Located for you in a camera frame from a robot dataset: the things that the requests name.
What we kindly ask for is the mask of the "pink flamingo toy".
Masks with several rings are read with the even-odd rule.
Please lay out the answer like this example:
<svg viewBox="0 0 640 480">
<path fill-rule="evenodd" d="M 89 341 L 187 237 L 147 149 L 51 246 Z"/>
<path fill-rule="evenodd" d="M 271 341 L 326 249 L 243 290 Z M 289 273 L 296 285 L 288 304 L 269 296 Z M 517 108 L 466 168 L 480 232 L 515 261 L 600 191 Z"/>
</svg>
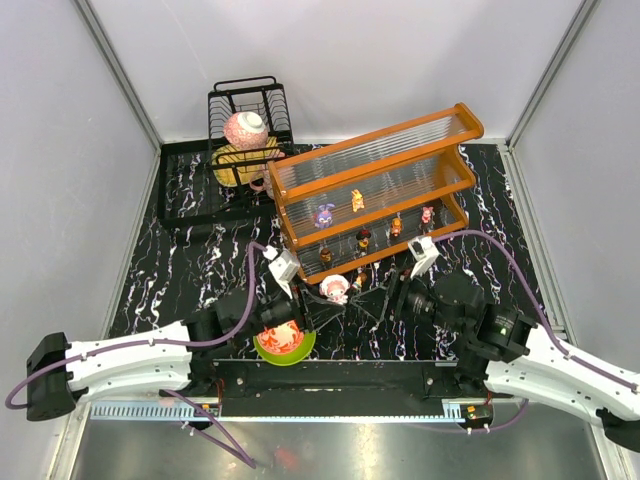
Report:
<svg viewBox="0 0 640 480">
<path fill-rule="evenodd" d="M 348 302 L 349 281 L 342 275 L 329 275 L 319 285 L 320 294 L 329 301 L 345 305 Z"/>
</svg>

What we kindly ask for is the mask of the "purple bunny toy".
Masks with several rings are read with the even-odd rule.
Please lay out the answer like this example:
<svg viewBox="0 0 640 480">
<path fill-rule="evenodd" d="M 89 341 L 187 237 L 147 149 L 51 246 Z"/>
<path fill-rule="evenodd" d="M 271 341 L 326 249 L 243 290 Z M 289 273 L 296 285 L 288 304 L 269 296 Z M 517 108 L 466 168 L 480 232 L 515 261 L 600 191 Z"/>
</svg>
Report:
<svg viewBox="0 0 640 480">
<path fill-rule="evenodd" d="M 314 216 L 314 226 L 318 229 L 329 228 L 333 222 L 333 203 L 319 205 Z"/>
</svg>

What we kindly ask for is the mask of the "small orange figure toy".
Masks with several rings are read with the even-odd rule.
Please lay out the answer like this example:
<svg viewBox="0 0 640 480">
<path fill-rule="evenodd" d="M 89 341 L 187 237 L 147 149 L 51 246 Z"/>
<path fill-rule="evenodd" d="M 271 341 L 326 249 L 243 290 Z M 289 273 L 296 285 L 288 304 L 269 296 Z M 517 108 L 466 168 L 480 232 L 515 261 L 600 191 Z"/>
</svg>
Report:
<svg viewBox="0 0 640 480">
<path fill-rule="evenodd" d="M 358 189 L 354 189 L 351 191 L 352 196 L 352 211 L 357 213 L 359 210 L 363 210 L 365 208 L 364 197 L 362 193 Z"/>
</svg>

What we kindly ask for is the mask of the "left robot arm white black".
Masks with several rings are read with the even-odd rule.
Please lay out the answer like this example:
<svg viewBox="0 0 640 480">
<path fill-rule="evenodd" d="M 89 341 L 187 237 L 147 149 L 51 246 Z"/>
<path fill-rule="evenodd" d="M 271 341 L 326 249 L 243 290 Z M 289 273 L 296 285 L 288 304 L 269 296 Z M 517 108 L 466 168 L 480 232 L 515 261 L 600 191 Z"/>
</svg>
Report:
<svg viewBox="0 0 640 480">
<path fill-rule="evenodd" d="M 261 299 L 236 289 L 186 319 L 130 337 L 70 342 L 62 332 L 49 334 L 27 360 L 26 417 L 46 421 L 100 397 L 205 386 L 213 363 L 244 343 L 272 365 L 294 365 L 347 302 L 342 288 L 295 286 Z"/>
</svg>

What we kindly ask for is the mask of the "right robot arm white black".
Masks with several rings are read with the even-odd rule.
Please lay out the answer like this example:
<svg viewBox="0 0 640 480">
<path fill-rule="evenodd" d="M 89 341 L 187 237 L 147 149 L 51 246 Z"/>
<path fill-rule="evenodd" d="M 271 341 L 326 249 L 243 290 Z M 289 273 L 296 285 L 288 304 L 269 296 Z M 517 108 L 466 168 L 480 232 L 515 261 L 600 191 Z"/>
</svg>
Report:
<svg viewBox="0 0 640 480">
<path fill-rule="evenodd" d="M 638 451 L 638 374 L 589 356 L 534 319 L 487 301 L 466 275 L 446 275 L 431 287 L 397 275 L 348 303 L 376 322 L 412 319 L 454 332 L 457 361 L 445 380 L 461 394 L 487 390 L 534 400 Z"/>
</svg>

